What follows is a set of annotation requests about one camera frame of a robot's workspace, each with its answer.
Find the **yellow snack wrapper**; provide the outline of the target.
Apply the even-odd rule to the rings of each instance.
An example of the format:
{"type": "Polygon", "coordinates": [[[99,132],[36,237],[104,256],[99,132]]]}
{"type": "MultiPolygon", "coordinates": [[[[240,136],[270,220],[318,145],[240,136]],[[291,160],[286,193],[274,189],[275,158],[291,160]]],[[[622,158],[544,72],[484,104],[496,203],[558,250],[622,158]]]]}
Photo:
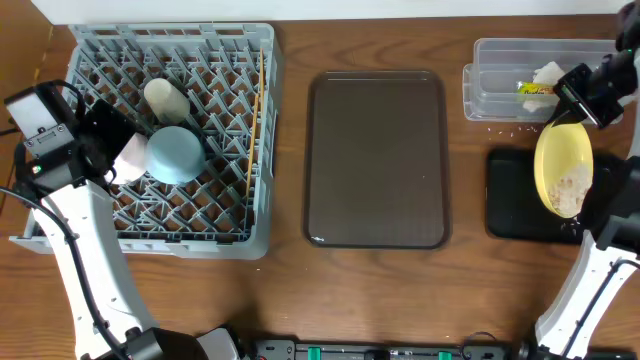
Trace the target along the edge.
{"type": "Polygon", "coordinates": [[[554,86],[520,81],[517,83],[517,93],[521,95],[553,95],[554,86]]]}

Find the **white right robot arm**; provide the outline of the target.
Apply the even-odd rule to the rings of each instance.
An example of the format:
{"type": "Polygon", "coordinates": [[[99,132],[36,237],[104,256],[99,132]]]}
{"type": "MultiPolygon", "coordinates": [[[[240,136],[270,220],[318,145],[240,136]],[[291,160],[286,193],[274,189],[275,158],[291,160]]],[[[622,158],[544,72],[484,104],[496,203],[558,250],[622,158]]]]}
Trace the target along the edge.
{"type": "MultiPolygon", "coordinates": [[[[549,211],[550,191],[580,165],[593,167],[584,121],[603,129],[639,94],[639,4],[621,11],[613,54],[596,69],[579,64],[555,85],[559,101],[536,144],[534,179],[549,211]]],[[[522,342],[520,359],[583,359],[591,336],[626,280],[639,268],[639,138],[608,189],[593,193],[579,255],[552,305],[522,342]]]]}

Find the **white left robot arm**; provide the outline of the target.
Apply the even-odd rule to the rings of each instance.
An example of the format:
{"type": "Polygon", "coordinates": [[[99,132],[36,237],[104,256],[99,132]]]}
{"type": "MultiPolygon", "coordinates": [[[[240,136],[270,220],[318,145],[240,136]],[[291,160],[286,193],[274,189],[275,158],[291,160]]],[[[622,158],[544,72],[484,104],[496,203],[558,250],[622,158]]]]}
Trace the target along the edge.
{"type": "Polygon", "coordinates": [[[79,359],[240,360],[243,351],[219,327],[200,336],[161,329],[144,304],[122,253],[108,191],[122,154],[142,154],[135,124],[109,103],[70,106],[64,80],[43,82],[5,99],[25,137],[16,147],[21,200],[45,233],[74,317],[79,359]]]}

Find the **light blue bowl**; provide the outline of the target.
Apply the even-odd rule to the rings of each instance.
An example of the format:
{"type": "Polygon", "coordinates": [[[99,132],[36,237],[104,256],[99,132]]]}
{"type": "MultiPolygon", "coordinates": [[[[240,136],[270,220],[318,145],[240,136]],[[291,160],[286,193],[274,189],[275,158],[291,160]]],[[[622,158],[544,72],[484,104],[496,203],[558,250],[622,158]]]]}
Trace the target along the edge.
{"type": "Polygon", "coordinates": [[[169,185],[186,184],[205,169],[205,152],[198,137],[186,128],[168,126],[148,140],[146,171],[157,181],[169,185]]]}

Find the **white cup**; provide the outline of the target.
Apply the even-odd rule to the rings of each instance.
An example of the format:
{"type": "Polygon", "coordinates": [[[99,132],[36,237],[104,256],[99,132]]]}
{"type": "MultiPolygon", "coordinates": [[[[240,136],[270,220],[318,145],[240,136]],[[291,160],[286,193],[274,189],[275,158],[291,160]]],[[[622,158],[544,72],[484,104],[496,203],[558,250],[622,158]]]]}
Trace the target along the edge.
{"type": "Polygon", "coordinates": [[[189,101],[166,79],[149,81],[143,94],[153,114],[162,124],[177,125],[189,115],[189,101]]]}

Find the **rice and food scraps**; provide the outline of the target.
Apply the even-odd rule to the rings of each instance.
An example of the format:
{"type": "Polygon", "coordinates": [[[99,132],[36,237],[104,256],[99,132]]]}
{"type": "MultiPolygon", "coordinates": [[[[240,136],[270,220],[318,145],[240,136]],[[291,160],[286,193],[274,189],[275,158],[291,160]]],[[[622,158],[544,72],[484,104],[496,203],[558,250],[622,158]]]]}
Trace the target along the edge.
{"type": "Polygon", "coordinates": [[[552,184],[548,196],[553,209],[563,218],[577,216],[592,186],[592,169],[579,164],[567,170],[552,184]]]}

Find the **yellow plate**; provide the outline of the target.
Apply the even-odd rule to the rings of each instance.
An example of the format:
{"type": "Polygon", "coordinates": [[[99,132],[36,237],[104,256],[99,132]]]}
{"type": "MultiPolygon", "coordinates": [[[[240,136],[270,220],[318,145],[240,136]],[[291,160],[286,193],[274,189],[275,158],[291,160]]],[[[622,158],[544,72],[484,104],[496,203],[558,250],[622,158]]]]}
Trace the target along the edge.
{"type": "Polygon", "coordinates": [[[559,217],[551,205],[548,191],[567,170],[579,164],[591,168],[594,176],[593,151],[585,127],[580,123],[556,127],[547,125],[535,148],[534,180],[544,206],[559,217]]]}

